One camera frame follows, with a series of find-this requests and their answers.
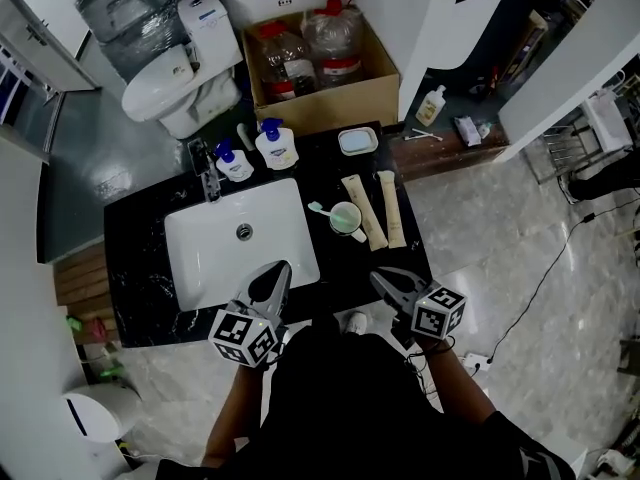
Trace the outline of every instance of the faucet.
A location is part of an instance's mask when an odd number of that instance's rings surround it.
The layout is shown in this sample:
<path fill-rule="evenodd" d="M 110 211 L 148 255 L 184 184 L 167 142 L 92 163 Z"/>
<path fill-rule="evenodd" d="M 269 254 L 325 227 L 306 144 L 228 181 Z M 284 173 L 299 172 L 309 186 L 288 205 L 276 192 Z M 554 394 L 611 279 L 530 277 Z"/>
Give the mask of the faucet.
<path fill-rule="evenodd" d="M 201 138 L 194 139 L 188 147 L 193 171 L 202 180 L 205 199 L 208 203 L 218 202 L 222 197 L 220 178 L 204 141 Z"/>

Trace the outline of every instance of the soap dish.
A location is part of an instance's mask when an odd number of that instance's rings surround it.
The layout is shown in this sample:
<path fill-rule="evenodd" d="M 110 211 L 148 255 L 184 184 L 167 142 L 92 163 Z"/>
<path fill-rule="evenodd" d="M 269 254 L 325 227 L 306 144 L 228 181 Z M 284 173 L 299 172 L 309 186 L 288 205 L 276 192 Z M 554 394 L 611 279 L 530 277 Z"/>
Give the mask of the soap dish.
<path fill-rule="evenodd" d="M 376 132 L 368 126 L 341 131 L 338 134 L 338 142 L 340 142 L 342 153 L 346 156 L 371 153 L 378 148 Z"/>

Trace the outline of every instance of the white sink basin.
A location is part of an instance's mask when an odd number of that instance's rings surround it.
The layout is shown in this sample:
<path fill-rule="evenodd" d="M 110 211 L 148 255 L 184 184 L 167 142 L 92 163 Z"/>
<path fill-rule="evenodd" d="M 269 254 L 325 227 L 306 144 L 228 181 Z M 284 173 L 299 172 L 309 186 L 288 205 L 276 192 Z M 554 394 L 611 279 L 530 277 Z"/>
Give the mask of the white sink basin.
<path fill-rule="evenodd" d="M 164 227 L 182 311 L 226 304 L 245 276 L 276 260 L 291 264 L 291 288 L 320 279 L 293 178 L 185 208 Z"/>

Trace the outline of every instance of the person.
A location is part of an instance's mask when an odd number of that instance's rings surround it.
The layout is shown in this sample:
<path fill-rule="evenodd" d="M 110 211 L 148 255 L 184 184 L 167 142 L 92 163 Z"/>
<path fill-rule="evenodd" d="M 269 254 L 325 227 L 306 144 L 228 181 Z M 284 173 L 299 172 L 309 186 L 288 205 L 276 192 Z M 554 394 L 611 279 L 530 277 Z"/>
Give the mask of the person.
<path fill-rule="evenodd" d="M 624 188 L 640 187 L 640 150 L 633 150 L 587 180 L 565 174 L 558 182 L 569 204 L 597 199 Z"/>
<path fill-rule="evenodd" d="M 264 369 L 239 366 L 202 467 L 164 460 L 157 479 L 575 479 L 562 459 L 496 411 L 446 341 L 416 336 L 440 413 L 416 369 L 384 338 L 365 334 L 366 323 L 356 312 L 344 334 L 334 317 L 295 334 L 278 360 L 262 426 Z"/>

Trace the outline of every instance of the drain cover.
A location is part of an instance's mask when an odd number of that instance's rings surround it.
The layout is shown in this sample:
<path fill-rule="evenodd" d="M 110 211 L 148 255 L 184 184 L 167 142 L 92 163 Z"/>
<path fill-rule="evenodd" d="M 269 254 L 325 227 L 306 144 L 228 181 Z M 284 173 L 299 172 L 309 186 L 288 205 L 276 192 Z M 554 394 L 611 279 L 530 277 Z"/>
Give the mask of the drain cover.
<path fill-rule="evenodd" d="M 249 224 L 240 224 L 236 229 L 236 236 L 241 242 L 246 242 L 253 236 L 253 228 Z"/>

